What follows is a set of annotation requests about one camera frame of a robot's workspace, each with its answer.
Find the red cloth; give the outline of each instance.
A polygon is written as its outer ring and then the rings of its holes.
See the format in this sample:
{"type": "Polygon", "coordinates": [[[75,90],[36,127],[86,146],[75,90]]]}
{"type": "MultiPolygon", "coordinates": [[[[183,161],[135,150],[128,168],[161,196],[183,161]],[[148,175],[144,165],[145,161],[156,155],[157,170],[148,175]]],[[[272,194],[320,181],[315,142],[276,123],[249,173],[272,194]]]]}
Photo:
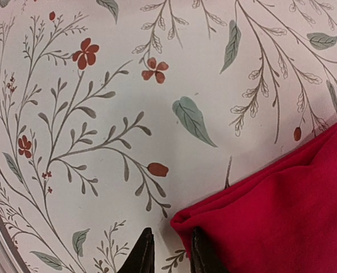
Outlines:
{"type": "Polygon", "coordinates": [[[188,253],[201,227],[231,273],[337,273],[337,124],[171,226],[188,253]]]}

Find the red flower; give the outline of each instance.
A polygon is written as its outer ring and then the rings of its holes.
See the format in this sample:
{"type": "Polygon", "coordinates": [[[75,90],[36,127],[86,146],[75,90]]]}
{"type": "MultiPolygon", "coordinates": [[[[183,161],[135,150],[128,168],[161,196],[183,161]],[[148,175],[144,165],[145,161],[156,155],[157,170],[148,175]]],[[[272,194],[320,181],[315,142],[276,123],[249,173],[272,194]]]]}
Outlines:
{"type": "Polygon", "coordinates": [[[157,64],[157,62],[156,62],[156,59],[154,57],[149,58],[147,60],[147,65],[152,70],[150,69],[150,70],[144,70],[144,71],[142,71],[142,77],[143,77],[143,79],[145,81],[148,81],[153,76],[153,74],[155,74],[157,83],[162,84],[165,81],[165,76],[160,71],[166,71],[166,70],[168,70],[169,65],[166,64],[164,61],[161,61],[157,65],[157,67],[156,67],[156,64],[157,64]]]}
{"type": "Polygon", "coordinates": [[[26,158],[31,158],[32,154],[29,151],[32,147],[32,143],[27,139],[25,135],[22,136],[22,138],[18,139],[18,152],[20,155],[25,155],[26,158]]]}
{"type": "Polygon", "coordinates": [[[161,163],[150,163],[147,167],[148,171],[154,176],[166,177],[169,172],[169,168],[161,163]]]}
{"type": "Polygon", "coordinates": [[[95,53],[99,51],[97,44],[92,44],[90,38],[86,38],[81,42],[81,50],[76,51],[72,55],[72,60],[77,61],[77,66],[80,70],[84,70],[88,65],[93,65],[96,61],[95,53]]]}
{"type": "Polygon", "coordinates": [[[51,12],[51,13],[50,13],[50,15],[49,15],[50,21],[53,21],[53,20],[55,20],[55,17],[56,17],[56,14],[55,14],[55,12],[54,12],[54,11],[53,11],[53,12],[51,12]]]}
{"type": "Polygon", "coordinates": [[[51,171],[48,171],[48,172],[46,172],[46,173],[42,173],[42,178],[43,179],[45,179],[45,178],[47,178],[47,177],[52,177],[52,173],[51,173],[51,171]]]}

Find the red flower bud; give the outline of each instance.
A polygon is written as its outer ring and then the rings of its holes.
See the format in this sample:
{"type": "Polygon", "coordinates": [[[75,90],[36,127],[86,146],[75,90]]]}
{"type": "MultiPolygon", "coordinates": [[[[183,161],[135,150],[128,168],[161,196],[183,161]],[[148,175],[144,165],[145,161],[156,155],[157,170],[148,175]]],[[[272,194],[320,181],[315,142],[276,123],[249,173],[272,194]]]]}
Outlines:
{"type": "Polygon", "coordinates": [[[152,175],[161,177],[166,177],[169,172],[169,168],[160,163],[150,163],[147,169],[152,175]]]}
{"type": "Polygon", "coordinates": [[[294,139],[295,141],[299,141],[301,139],[301,128],[300,127],[295,128],[294,139]]]}
{"type": "Polygon", "coordinates": [[[55,12],[54,12],[54,11],[51,12],[51,13],[50,13],[50,20],[51,20],[51,21],[55,20],[55,17],[56,17],[55,12]]]}

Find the floral pattern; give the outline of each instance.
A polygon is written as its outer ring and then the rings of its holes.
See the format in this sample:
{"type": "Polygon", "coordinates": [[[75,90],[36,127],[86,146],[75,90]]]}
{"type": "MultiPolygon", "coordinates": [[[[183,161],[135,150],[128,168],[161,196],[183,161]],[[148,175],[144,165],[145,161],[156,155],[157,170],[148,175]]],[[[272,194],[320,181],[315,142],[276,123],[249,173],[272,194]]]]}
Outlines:
{"type": "Polygon", "coordinates": [[[174,213],[336,121],[337,2],[0,0],[0,217],[31,272],[116,273],[146,226],[188,272],[174,213]]]}
{"type": "Polygon", "coordinates": [[[31,158],[32,154],[30,152],[32,147],[32,142],[30,142],[25,135],[18,139],[18,153],[19,155],[25,155],[26,158],[31,158]]]}
{"type": "Polygon", "coordinates": [[[147,69],[142,71],[142,77],[145,81],[148,81],[153,75],[155,75],[156,81],[158,84],[162,84],[165,81],[165,75],[162,71],[168,70],[169,65],[167,65],[164,61],[161,61],[157,65],[157,61],[154,57],[149,58],[147,60],[147,69]]]}
{"type": "Polygon", "coordinates": [[[86,38],[81,42],[81,50],[76,51],[72,55],[72,60],[77,61],[79,69],[84,70],[87,65],[93,65],[96,61],[95,53],[99,51],[97,44],[91,44],[91,39],[86,38]]]}

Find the green leaf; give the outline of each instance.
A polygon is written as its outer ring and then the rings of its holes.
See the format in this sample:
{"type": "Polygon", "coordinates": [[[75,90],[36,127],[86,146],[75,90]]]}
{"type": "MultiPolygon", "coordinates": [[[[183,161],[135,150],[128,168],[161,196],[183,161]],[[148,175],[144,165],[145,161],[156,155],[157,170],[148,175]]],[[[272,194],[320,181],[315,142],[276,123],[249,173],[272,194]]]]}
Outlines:
{"type": "Polygon", "coordinates": [[[312,47],[317,50],[333,47],[337,43],[337,36],[329,36],[321,32],[308,33],[306,36],[312,47]]]}
{"type": "Polygon", "coordinates": [[[334,90],[334,86],[333,84],[327,80],[327,87],[330,93],[330,97],[332,98],[332,103],[333,103],[333,107],[337,113],[337,96],[335,94],[335,90],[334,90]]]}
{"type": "Polygon", "coordinates": [[[225,47],[224,65],[220,71],[225,71],[235,60],[238,54],[239,41],[241,40],[241,31],[239,30],[236,22],[231,20],[229,23],[229,42],[225,47]]]}
{"type": "Polygon", "coordinates": [[[12,170],[12,172],[14,172],[14,174],[16,175],[18,180],[23,184],[22,174],[19,172],[19,169],[18,169],[17,165],[15,164],[13,158],[9,154],[7,154],[6,152],[4,152],[3,154],[5,156],[5,159],[7,160],[7,164],[9,166],[9,168],[12,170]]]}
{"type": "Polygon", "coordinates": [[[37,251],[31,251],[31,253],[36,255],[42,262],[52,267],[54,270],[62,270],[61,261],[58,258],[37,251]]]}
{"type": "Polygon", "coordinates": [[[90,229],[85,229],[82,231],[77,231],[72,235],[72,246],[73,249],[75,250],[75,253],[79,257],[83,257],[83,243],[87,239],[87,234],[90,229]]]}
{"type": "Polygon", "coordinates": [[[201,141],[213,147],[217,147],[211,141],[207,129],[205,128],[203,113],[198,109],[194,101],[188,97],[182,97],[179,101],[175,101],[172,110],[181,121],[185,129],[200,139],[201,141]]]}
{"type": "Polygon", "coordinates": [[[114,20],[118,21],[118,4],[115,0],[96,0],[96,2],[103,7],[106,7],[114,17],[114,20]]]}

